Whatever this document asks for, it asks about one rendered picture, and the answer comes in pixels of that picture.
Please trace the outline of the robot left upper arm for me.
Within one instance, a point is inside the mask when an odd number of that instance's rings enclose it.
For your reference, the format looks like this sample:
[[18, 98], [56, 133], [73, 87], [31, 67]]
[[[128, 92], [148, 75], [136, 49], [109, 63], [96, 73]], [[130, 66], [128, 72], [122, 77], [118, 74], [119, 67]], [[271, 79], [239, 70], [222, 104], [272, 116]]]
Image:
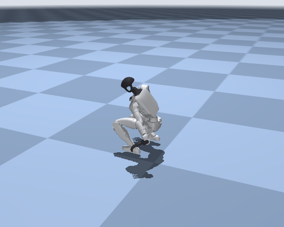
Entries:
[[129, 109], [132, 111], [134, 118], [137, 121], [139, 121], [143, 126], [144, 123], [143, 123], [143, 120], [142, 120], [142, 117], [141, 117], [141, 114], [139, 112], [138, 107], [139, 107], [138, 103], [135, 100], [132, 100], [132, 102], [129, 105]]

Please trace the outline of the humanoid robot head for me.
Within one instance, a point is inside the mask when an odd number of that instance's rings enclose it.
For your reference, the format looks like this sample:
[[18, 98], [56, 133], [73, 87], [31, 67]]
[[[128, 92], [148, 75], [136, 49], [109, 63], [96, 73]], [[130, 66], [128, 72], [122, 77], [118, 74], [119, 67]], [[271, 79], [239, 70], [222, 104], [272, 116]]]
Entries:
[[[127, 92], [133, 92], [134, 96], [137, 96], [141, 93], [142, 89], [137, 89], [136, 87], [132, 86], [132, 83], [134, 82], [134, 78], [132, 77], [126, 77], [123, 79], [121, 83], [121, 87], [124, 88]], [[129, 91], [127, 87], [130, 86], [131, 90]]]

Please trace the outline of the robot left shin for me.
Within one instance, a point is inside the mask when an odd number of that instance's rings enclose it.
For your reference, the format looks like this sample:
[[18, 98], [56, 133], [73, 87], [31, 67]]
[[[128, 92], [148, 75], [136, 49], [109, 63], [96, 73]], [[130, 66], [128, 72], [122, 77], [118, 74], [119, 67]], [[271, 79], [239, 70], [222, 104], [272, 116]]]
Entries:
[[[134, 142], [132, 141], [132, 139], [130, 138], [130, 135], [127, 131], [127, 129], [123, 126], [121, 127], [121, 125], [118, 122], [114, 122], [113, 123], [113, 127], [114, 131], [117, 133], [117, 135], [123, 140], [125, 141], [130, 147], [132, 145], [134, 145]], [[133, 148], [135, 149], [135, 148]]]

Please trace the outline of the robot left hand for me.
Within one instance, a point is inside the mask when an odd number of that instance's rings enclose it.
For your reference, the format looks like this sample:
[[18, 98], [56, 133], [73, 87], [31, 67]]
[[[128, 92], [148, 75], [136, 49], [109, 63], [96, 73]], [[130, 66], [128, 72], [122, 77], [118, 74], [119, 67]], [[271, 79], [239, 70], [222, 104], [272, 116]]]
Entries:
[[140, 146], [140, 145], [145, 145], [145, 144], [148, 144], [149, 143], [149, 141], [148, 140], [142, 140], [142, 141], [139, 141], [139, 142], [137, 142], [137, 143], [135, 143], [134, 145], [132, 145], [131, 146], [131, 152], [133, 152], [133, 148], [135, 148], [135, 147], [137, 147], [137, 146]]

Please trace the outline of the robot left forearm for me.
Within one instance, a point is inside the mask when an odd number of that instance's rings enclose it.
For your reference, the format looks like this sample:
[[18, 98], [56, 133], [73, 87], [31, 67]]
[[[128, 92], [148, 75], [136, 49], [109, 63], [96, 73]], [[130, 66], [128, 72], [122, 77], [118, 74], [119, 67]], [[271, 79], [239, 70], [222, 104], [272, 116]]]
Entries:
[[[139, 130], [140, 134], [141, 134], [141, 137], [142, 139], [145, 141], [145, 140], [148, 140], [149, 143], [150, 143], [150, 140], [148, 138], [148, 134], [146, 132], [146, 128], [144, 126], [142, 126], [142, 124], [139, 122], [139, 121], [136, 121], [135, 122], [135, 126], [137, 127], [137, 129]], [[148, 143], [148, 144], [149, 144]], [[148, 145], [146, 144], [146, 145]]]

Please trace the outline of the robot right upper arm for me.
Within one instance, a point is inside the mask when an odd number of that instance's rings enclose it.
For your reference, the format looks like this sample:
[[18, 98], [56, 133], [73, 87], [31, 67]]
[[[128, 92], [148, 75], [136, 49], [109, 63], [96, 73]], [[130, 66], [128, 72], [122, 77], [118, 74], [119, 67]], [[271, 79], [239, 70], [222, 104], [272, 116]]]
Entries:
[[150, 92], [150, 90], [149, 90], [149, 85], [144, 85], [144, 84], [142, 84], [142, 85], [141, 85], [141, 87], [145, 87], [145, 88], [147, 88], [147, 89], [148, 89], [148, 91]]

